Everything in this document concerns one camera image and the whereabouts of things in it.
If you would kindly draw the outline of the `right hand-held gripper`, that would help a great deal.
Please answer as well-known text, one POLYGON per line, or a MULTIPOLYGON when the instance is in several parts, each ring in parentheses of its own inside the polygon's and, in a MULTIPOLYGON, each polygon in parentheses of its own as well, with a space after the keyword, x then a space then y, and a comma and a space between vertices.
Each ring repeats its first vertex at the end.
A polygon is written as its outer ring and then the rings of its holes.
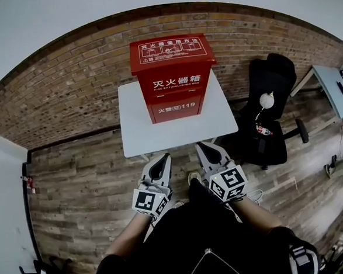
POLYGON ((198 141, 196 153, 205 172, 209 190, 222 203, 243 197, 247 177, 240 165, 236 165, 223 147, 198 141))

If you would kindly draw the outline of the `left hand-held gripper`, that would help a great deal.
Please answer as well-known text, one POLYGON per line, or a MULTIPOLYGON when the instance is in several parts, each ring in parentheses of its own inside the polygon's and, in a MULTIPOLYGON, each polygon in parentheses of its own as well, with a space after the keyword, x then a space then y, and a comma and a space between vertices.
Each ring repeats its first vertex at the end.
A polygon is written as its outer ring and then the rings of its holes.
POLYGON ((138 187, 134 189, 132 209, 151 217, 159 217, 172 197, 172 158, 169 153, 155 156, 143 168, 138 187))

